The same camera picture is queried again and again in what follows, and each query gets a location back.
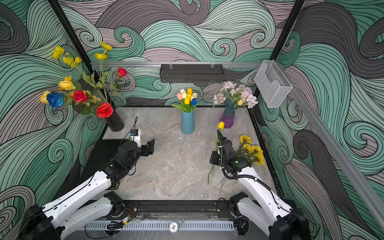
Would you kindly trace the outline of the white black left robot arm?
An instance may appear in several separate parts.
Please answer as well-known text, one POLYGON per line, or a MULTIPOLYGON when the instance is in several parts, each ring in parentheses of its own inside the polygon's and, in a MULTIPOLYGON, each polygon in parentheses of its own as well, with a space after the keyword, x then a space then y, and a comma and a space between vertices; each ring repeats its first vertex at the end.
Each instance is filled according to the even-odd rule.
POLYGON ((28 208, 22 221, 19 239, 63 240, 101 217, 110 215, 120 218, 125 211, 125 204, 115 192, 106 193, 92 204, 87 202, 118 184, 128 175, 140 157, 153 154, 154 144, 154 140, 142 146, 138 146, 134 141, 125 141, 103 168, 79 186, 43 207, 33 205, 28 208))

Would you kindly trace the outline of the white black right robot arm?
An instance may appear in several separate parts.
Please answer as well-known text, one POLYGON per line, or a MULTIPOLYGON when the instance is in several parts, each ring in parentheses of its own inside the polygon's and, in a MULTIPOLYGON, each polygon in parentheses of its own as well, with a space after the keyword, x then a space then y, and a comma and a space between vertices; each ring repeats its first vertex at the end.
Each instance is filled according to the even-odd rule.
POLYGON ((228 180, 238 180, 250 193, 232 197, 231 213, 253 222, 270 240, 311 239, 310 221, 304 213, 280 199, 252 164, 237 155, 232 142, 220 130, 217 136, 218 149, 212 152, 210 163, 219 166, 228 180))

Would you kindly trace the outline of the yellow carnation flower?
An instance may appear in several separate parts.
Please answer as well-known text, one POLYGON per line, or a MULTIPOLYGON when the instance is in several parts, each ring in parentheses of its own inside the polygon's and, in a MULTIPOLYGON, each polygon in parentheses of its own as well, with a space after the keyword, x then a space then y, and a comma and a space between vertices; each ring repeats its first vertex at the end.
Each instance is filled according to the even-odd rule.
POLYGON ((240 136, 240 143, 242 145, 244 145, 244 144, 251 144, 252 143, 252 139, 249 136, 247 136, 247 135, 241 135, 240 136))
POLYGON ((247 160, 253 165, 257 164, 262 166, 265 164, 266 160, 263 154, 255 154, 247 157, 247 160))
POLYGON ((251 146, 250 144, 244 144, 244 145, 243 145, 243 150, 244 150, 246 153, 248 153, 249 155, 251 155, 251 154, 255 151, 254 147, 251 146))
POLYGON ((264 155, 263 155, 263 150, 259 146, 251 146, 250 148, 250 156, 255 157, 256 159, 263 160, 264 155))

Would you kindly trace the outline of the purple glass vase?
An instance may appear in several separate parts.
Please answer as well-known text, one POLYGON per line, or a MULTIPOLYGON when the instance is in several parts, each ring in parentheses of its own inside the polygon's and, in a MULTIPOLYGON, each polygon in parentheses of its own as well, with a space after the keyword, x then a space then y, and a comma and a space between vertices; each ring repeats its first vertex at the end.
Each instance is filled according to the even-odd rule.
POLYGON ((220 118, 220 122, 224 123, 225 129, 230 129, 234 125, 237 105, 231 100, 225 100, 224 105, 226 108, 220 118))

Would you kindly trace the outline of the yellow tulip single stem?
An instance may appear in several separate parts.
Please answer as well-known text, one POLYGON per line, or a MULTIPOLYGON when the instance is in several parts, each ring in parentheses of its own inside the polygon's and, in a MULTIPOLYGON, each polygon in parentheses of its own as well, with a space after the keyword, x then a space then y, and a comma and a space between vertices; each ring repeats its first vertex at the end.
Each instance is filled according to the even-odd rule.
POLYGON ((214 169, 215 169, 215 166, 212 165, 212 167, 211 167, 211 169, 210 169, 210 171, 209 171, 209 173, 208 173, 208 178, 207 178, 207 184, 208 184, 208 185, 210 184, 210 179, 211 179, 211 177, 214 176, 214 169))

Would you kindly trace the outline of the teal ceramic vase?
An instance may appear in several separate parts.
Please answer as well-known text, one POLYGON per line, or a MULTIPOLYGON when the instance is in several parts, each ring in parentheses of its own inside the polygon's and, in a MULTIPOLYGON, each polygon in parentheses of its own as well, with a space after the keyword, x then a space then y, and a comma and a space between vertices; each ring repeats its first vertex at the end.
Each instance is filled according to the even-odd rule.
POLYGON ((195 130, 194 112, 182 112, 181 129, 186 135, 192 134, 195 130))

